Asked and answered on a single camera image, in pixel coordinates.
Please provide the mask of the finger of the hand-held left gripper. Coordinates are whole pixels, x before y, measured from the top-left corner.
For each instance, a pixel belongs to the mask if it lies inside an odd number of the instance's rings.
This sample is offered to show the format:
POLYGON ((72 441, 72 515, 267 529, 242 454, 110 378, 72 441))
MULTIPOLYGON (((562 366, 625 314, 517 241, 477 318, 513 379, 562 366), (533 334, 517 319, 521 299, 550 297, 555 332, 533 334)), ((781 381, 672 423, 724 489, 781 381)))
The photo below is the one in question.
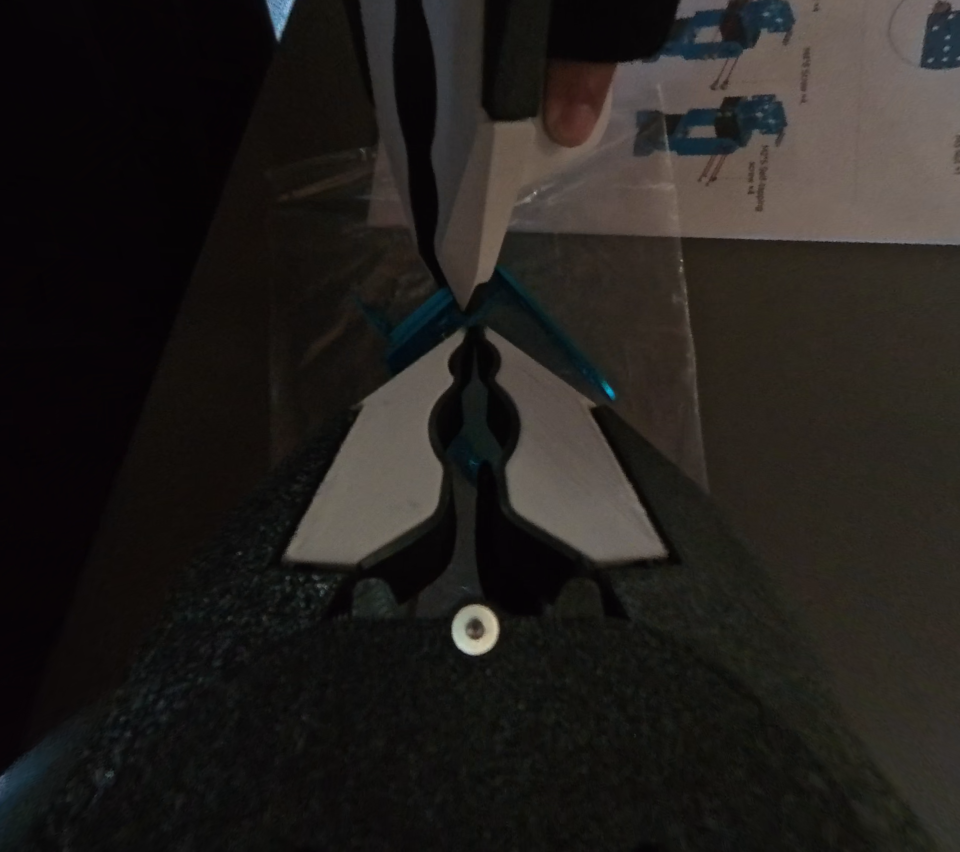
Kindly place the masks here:
POLYGON ((462 308, 493 276, 522 193, 582 162, 609 123, 611 92, 582 145, 565 148, 546 134, 552 1, 423 0, 438 90, 435 249, 462 308))
POLYGON ((424 0, 359 0, 380 146, 416 251, 440 288, 450 282, 435 249, 439 194, 432 148, 437 71, 424 0))

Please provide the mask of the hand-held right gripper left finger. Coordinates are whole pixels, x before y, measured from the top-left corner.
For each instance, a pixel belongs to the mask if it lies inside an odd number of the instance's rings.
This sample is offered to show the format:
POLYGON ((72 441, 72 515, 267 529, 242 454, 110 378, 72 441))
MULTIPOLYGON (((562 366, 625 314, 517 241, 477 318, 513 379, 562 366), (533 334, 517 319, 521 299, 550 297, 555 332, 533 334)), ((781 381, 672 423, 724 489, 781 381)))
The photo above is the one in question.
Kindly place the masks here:
POLYGON ((285 564, 386 582, 401 605, 438 581, 457 541, 450 447, 471 346, 455 332, 358 404, 285 564))

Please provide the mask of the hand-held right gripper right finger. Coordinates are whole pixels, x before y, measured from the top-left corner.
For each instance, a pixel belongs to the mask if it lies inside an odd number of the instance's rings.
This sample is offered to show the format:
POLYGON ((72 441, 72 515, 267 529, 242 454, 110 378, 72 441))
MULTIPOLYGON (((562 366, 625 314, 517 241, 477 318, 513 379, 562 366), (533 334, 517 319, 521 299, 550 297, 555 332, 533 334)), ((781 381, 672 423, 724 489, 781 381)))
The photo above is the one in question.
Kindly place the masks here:
POLYGON ((500 334, 473 339, 498 458, 478 468, 479 585, 495 608, 623 608, 611 573, 670 558, 606 413, 500 334))

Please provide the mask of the large clear plastic bag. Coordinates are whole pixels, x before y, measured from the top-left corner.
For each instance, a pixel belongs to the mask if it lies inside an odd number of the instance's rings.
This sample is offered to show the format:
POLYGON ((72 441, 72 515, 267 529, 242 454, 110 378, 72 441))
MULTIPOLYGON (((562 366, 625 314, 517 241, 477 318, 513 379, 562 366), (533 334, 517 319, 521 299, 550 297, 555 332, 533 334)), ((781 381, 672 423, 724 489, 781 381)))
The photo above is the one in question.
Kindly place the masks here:
MULTIPOLYGON (((615 102, 591 154, 521 194, 499 258, 615 399, 560 368, 528 339, 534 326, 511 321, 499 332, 588 398, 612 403, 705 485, 673 156, 635 157, 635 133, 634 104, 615 102)), ((275 464, 390 377, 389 330, 439 290, 379 155, 372 176, 353 187, 290 203, 276 202, 270 189, 267 223, 275 464)))

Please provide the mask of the blue metal U bracket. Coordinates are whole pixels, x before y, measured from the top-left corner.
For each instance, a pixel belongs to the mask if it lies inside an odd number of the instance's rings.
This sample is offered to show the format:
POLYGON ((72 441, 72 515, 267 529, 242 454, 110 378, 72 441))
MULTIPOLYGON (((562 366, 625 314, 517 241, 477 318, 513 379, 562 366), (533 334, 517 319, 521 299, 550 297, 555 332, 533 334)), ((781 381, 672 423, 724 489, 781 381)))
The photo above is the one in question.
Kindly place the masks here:
POLYGON ((559 360, 606 396, 616 394, 606 377, 521 283, 497 268, 477 289, 466 311, 448 289, 430 296, 388 332, 391 379, 363 399, 341 452, 376 489, 402 506, 427 512, 443 498, 450 468, 475 481, 482 459, 470 438, 461 438, 462 394, 474 369, 474 344, 492 353, 481 369, 498 368, 489 387, 504 406, 486 429, 494 436, 493 467, 507 462, 508 479, 519 495, 557 498, 560 489, 612 488, 622 470, 587 397, 550 367, 529 356, 499 332, 503 323, 534 326, 541 342, 559 360))

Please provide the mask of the clear bag of long parts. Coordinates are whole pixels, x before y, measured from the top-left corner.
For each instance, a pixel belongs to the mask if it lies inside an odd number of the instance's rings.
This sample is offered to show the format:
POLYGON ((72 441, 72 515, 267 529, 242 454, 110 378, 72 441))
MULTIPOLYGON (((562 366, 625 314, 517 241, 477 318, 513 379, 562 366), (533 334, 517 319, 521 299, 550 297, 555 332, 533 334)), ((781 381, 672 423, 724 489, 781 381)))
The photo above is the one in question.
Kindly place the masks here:
POLYGON ((336 150, 271 167, 265 176, 276 202, 298 202, 369 179, 377 159, 376 146, 336 150))

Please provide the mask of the white instruction sheet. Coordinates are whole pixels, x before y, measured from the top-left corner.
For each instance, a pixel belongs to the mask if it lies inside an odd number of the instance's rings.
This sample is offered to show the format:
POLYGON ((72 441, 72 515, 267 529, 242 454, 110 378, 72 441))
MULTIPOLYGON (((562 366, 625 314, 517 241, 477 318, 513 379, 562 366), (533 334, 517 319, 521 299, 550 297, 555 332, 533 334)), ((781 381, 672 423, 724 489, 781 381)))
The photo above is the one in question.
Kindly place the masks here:
POLYGON ((682 235, 958 243, 958 0, 680 0, 613 65, 682 235))

